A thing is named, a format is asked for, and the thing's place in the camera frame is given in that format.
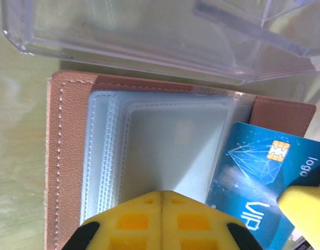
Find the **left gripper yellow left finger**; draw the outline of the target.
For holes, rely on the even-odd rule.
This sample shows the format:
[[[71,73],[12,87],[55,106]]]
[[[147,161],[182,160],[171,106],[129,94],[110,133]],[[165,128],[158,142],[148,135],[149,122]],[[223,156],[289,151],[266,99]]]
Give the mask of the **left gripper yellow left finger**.
[[[63,249],[161,249],[161,192],[131,199],[86,219]]]

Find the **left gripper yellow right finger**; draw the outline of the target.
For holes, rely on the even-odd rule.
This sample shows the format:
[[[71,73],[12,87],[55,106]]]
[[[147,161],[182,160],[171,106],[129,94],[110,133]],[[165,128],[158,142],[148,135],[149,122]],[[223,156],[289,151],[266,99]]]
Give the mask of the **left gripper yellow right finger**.
[[[162,249],[259,249],[239,219],[174,191],[161,195]]]

